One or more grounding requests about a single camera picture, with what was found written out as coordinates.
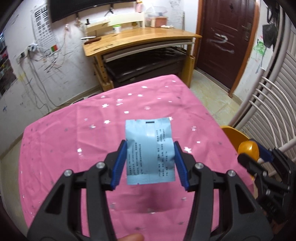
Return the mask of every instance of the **beige floor tile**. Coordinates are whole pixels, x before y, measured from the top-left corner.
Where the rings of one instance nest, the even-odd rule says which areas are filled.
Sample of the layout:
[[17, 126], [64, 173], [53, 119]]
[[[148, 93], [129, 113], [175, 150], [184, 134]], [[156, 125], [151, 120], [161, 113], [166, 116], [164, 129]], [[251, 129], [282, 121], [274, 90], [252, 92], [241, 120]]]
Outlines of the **beige floor tile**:
[[229, 104], [225, 104], [219, 111], [217, 111], [213, 117], [219, 125], [228, 125], [238, 109], [239, 105], [232, 100]]
[[25, 223], [20, 204], [18, 185], [20, 146], [21, 141], [18, 142], [0, 162], [0, 188], [2, 201], [9, 217], [17, 228], [26, 235], [28, 227]]
[[193, 71], [190, 89], [211, 114], [232, 101], [225, 90], [196, 70]]

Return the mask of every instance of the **television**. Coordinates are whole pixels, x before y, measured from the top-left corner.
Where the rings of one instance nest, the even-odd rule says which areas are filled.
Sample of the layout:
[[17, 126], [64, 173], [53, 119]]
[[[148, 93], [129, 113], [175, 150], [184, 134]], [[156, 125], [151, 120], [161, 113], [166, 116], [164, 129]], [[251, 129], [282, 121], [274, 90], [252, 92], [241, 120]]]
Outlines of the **television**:
[[74, 13], [112, 3], [135, 0], [48, 0], [51, 21], [56, 22]]

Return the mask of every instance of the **door frame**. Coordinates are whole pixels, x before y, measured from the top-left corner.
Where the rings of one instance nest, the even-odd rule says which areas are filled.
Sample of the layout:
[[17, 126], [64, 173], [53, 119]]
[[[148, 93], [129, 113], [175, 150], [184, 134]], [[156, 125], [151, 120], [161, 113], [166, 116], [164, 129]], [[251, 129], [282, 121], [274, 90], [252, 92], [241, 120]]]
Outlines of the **door frame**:
[[[197, 25], [196, 25], [196, 34], [201, 35], [203, 33], [203, 27], [204, 27], [204, 21], [205, 21], [205, 2], [206, 0], [199, 0], [198, 1], [198, 13], [197, 13]], [[246, 54], [244, 56], [244, 59], [242, 61], [242, 65], [239, 69], [239, 72], [235, 78], [235, 81], [231, 87], [231, 89], [228, 92], [228, 96], [232, 98], [233, 92], [237, 88], [242, 75], [246, 69], [249, 57], [251, 56], [251, 52], [253, 49], [258, 25], [259, 25], [259, 16], [260, 16], [260, 0], [254, 0], [255, 2], [255, 9], [254, 9], [254, 18], [253, 18], [253, 24], [252, 24], [252, 30], [250, 33], [250, 40], [249, 44], [246, 50]], [[196, 68], [198, 55], [200, 53], [200, 45], [201, 45], [201, 38], [198, 38], [195, 40], [194, 49], [193, 49], [193, 56], [195, 56], [195, 63], [194, 67]]]

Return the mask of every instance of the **door threshold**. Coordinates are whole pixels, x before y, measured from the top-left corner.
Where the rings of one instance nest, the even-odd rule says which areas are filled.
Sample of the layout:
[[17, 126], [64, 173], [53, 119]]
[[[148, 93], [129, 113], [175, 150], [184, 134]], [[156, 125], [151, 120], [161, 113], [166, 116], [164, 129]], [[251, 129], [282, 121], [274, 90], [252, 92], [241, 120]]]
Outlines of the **door threshold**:
[[199, 73], [201, 73], [202, 75], [206, 76], [208, 79], [210, 79], [211, 81], [213, 81], [216, 85], [218, 85], [219, 87], [221, 87], [223, 90], [225, 90], [227, 93], [230, 91], [230, 89], [228, 89], [224, 84], [222, 84], [221, 82], [219, 82], [218, 80], [216, 80], [214, 77], [210, 76], [209, 74], [207, 74], [206, 72], [204, 72], [203, 70], [199, 69], [199, 68], [195, 68], [196, 71], [198, 71]]

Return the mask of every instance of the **silver screw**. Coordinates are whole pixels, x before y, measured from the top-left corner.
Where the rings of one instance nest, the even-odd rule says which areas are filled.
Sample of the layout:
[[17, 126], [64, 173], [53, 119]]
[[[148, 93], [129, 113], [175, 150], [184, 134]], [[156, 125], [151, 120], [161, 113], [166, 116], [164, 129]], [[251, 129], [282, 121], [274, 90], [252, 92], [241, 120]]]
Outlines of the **silver screw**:
[[103, 169], [106, 166], [106, 164], [103, 161], [100, 161], [96, 164], [96, 167], [98, 169]]
[[196, 169], [203, 169], [204, 165], [201, 162], [198, 162], [198, 163], [195, 164], [195, 168]]
[[227, 172], [227, 174], [230, 176], [230, 177], [234, 177], [236, 175], [235, 171], [234, 170], [229, 170]]
[[70, 170], [70, 169], [67, 169], [65, 172], [64, 172], [64, 175], [66, 176], [66, 177], [69, 177], [69, 176], [71, 176], [72, 175], [72, 170]]

